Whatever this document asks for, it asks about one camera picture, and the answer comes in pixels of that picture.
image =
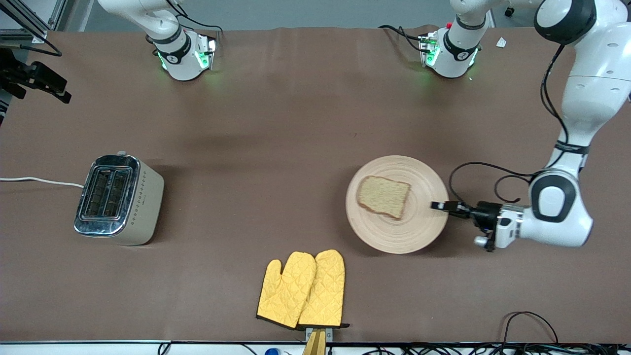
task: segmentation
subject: white power cord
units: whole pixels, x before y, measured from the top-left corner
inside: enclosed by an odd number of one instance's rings
[[[47,183],[47,184],[55,184],[55,185],[66,185],[66,186],[74,186],[77,188],[83,188],[83,185],[79,185],[79,184],[74,184],[74,183],[62,183],[60,181],[51,181],[51,180],[46,180],[46,179],[40,179],[39,177],[32,177],[32,176],[27,176],[27,177],[0,177],[0,181],[39,181],[41,183]]]

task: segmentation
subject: oven mitt thumb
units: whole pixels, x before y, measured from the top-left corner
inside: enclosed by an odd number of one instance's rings
[[[269,263],[256,318],[294,329],[316,277],[316,261],[311,254],[295,251],[281,268],[280,260]]]
[[[344,259],[337,250],[327,250],[315,257],[317,271],[307,305],[300,315],[300,328],[345,328],[342,304],[346,272]]]

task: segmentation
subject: slice of bread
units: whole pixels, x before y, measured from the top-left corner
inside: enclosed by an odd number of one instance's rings
[[[367,176],[359,185],[357,202],[363,208],[400,220],[410,184],[379,176]]]

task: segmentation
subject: gray floor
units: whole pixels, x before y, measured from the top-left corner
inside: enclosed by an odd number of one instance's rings
[[[278,27],[375,28],[383,24],[419,27],[444,26],[454,12],[446,0],[188,0],[183,5],[197,21],[225,30],[268,30]],[[533,10],[518,10],[504,17],[506,7],[495,9],[498,27],[531,26]],[[123,18],[110,15],[94,2],[86,31],[138,31]]]

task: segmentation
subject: metal bracket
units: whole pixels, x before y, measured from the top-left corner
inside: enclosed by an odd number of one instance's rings
[[[48,31],[44,31],[44,35],[43,38],[48,38]],[[31,41],[32,44],[44,44],[44,41],[39,39],[39,37],[37,36],[33,36],[33,40]]]
[[[315,328],[306,328],[305,329],[305,341],[308,342],[309,341],[309,337],[311,336],[311,333],[313,333],[315,330]],[[326,334],[326,342],[332,342],[333,341],[333,328],[325,328],[324,329],[324,333]]]

